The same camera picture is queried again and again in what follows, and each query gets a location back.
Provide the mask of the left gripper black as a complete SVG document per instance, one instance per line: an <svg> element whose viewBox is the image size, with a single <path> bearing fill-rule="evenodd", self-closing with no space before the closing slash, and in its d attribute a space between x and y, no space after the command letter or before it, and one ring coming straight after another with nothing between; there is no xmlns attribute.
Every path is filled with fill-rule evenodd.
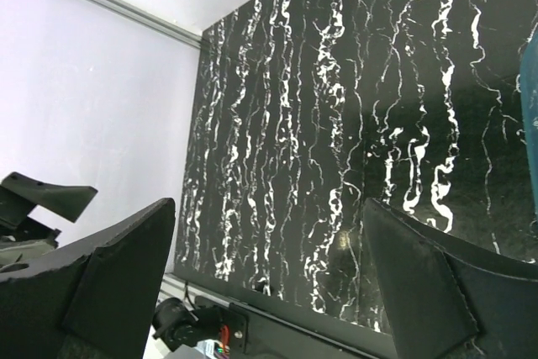
<svg viewBox="0 0 538 359"><path fill-rule="evenodd" d="M75 223L97 193L91 186L61 186L10 173L1 182L1 267L58 247L61 231L29 217L37 205Z"/></svg>

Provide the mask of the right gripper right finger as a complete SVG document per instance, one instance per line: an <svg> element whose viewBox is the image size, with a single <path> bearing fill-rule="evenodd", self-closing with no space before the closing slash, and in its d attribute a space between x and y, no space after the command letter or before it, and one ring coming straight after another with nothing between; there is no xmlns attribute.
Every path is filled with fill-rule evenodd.
<svg viewBox="0 0 538 359"><path fill-rule="evenodd" d="M401 358L535 358L537 266L369 198L363 227Z"/></svg>

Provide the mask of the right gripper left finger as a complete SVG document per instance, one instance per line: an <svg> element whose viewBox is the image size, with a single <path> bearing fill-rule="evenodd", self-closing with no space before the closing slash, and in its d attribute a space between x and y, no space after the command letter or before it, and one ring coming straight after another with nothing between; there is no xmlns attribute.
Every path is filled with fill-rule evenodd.
<svg viewBox="0 0 538 359"><path fill-rule="evenodd" d="M3 358L141 358L175 226L162 198L1 272Z"/></svg>

